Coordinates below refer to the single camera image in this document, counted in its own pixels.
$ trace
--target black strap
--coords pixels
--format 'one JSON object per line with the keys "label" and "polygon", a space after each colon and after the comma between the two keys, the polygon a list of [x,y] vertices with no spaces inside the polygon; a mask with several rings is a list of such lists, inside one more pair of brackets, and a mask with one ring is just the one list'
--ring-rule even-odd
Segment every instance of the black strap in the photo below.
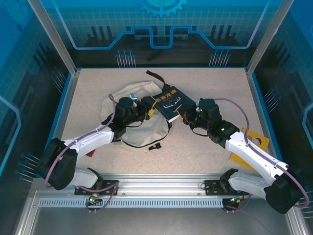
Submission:
{"label": "black strap", "polygon": [[148,149],[150,151],[150,150],[159,149],[159,148],[162,148],[161,144],[160,143],[156,143],[155,145],[149,147]]}
{"label": "black strap", "polygon": [[143,147],[146,147],[146,146],[148,146],[148,145],[150,145],[150,144],[153,144],[153,143],[155,143],[155,142],[158,142],[158,141],[161,141],[161,140],[165,139],[165,137],[167,137],[168,134],[170,133],[170,129],[172,128],[173,124],[172,124],[171,122],[168,122],[168,123],[167,123],[167,126],[168,126],[168,131],[167,131],[167,134],[166,134],[164,137],[162,137],[162,138],[159,139],[159,140],[153,141],[152,143],[146,144],[146,145],[144,145],[144,146],[138,147],[138,146],[134,146],[134,145],[132,145],[132,144],[130,144],[130,143],[127,143],[127,142],[125,142],[125,141],[123,141],[123,142],[124,142],[124,144],[126,144],[126,145],[128,145],[128,146],[130,146],[130,147],[134,147],[134,148],[143,148]]}
{"label": "black strap", "polygon": [[171,88],[170,85],[168,85],[168,84],[165,83],[163,77],[161,77],[160,75],[158,75],[158,74],[156,74],[156,73],[154,73],[154,72],[151,72],[151,71],[149,71],[149,70],[146,71],[146,74],[148,74],[148,75],[150,75],[150,76],[152,76],[152,77],[155,77],[157,80],[159,80],[159,81],[161,81],[161,82],[164,83],[163,88],[162,88],[162,91],[163,91],[163,92],[165,92],[165,91],[167,91],[167,90],[169,90],[169,89]]}

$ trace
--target small red object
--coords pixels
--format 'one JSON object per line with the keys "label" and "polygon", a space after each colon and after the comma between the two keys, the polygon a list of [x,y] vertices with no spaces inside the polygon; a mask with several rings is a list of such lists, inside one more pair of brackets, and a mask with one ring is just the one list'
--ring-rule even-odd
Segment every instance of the small red object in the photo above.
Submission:
{"label": "small red object", "polygon": [[89,152],[88,154],[86,154],[86,156],[88,156],[88,157],[92,157],[95,151],[96,151],[95,149],[94,149],[94,150],[92,150],[91,152]]}

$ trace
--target gear logo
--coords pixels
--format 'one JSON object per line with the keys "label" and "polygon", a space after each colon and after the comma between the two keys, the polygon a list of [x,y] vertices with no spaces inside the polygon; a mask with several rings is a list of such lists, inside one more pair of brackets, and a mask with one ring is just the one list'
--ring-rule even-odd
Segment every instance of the gear logo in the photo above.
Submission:
{"label": "gear logo", "polygon": [[27,0],[1,0],[1,5],[5,6],[11,17],[22,24],[28,16]]}
{"label": "gear logo", "polygon": [[176,10],[181,10],[187,0],[138,0],[138,3],[141,5],[141,10],[146,10],[147,14],[163,17],[176,14]]}

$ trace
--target yellow paper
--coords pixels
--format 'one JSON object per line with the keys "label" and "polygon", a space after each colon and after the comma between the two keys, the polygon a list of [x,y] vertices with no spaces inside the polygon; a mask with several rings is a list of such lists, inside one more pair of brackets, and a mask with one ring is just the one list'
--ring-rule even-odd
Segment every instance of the yellow paper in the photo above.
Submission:
{"label": "yellow paper", "polygon": [[[262,150],[266,150],[268,148],[269,138],[266,138],[265,136],[262,136],[254,131],[249,130],[248,131],[248,139],[252,141],[255,145],[257,145]],[[254,170],[248,163],[246,163],[244,160],[242,160],[238,155],[232,153],[230,156],[230,159],[234,162],[237,162],[247,168],[250,168]]]}

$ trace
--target black cable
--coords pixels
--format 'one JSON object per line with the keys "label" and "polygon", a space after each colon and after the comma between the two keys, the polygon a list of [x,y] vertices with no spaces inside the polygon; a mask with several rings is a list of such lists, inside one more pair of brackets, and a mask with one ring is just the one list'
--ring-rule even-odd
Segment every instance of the black cable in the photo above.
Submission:
{"label": "black cable", "polygon": [[194,132],[194,130],[191,130],[193,133],[195,133],[196,135],[198,135],[198,136],[202,136],[202,137],[208,137],[209,135],[203,135],[203,134],[199,134],[199,133],[197,133],[197,132]]}
{"label": "black cable", "polygon": [[202,185],[204,185],[205,183],[202,183],[201,185],[200,185],[200,188],[202,189],[202,190],[205,190],[205,188],[202,188]]}
{"label": "black cable", "polygon": [[136,128],[136,127],[141,126],[142,124],[143,124],[143,122],[141,122],[141,124],[140,124],[140,125],[138,125],[138,126],[126,126],[126,127],[129,127],[129,128]]}

